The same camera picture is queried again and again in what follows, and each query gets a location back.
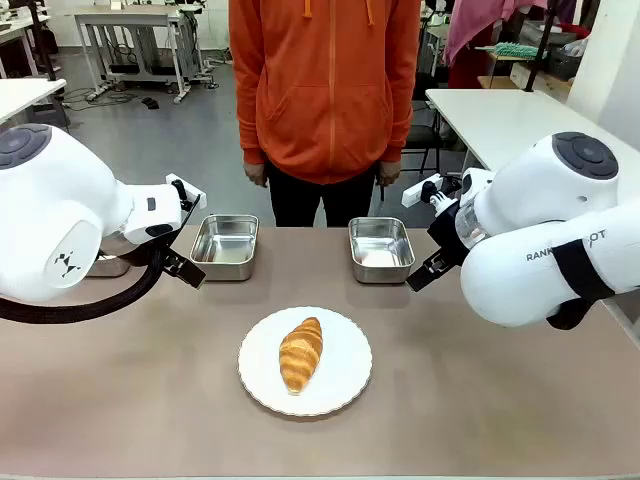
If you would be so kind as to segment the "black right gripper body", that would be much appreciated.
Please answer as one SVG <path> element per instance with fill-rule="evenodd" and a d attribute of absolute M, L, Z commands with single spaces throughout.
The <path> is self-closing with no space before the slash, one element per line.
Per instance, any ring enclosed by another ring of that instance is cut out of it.
<path fill-rule="evenodd" d="M 427 232 L 439 249 L 428 258 L 432 266 L 461 266 L 469 249 L 461 241 L 455 226 L 456 215 L 460 209 L 459 201 L 436 214 Z"/>

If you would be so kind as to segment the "person's left hand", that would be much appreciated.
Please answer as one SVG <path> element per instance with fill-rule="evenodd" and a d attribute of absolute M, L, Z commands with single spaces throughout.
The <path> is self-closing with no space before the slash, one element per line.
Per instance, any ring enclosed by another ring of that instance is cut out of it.
<path fill-rule="evenodd" d="M 400 162 L 381 161 L 379 163 L 377 184 L 382 187 L 392 185 L 398 179 L 401 169 Z"/>

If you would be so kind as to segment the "person's right hand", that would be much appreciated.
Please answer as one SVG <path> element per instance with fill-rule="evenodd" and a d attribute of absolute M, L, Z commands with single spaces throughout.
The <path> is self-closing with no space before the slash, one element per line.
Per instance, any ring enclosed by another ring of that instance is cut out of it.
<path fill-rule="evenodd" d="M 252 164 L 245 162 L 243 164 L 246 177 L 255 185 L 266 188 L 268 184 L 267 167 L 265 163 Z"/>

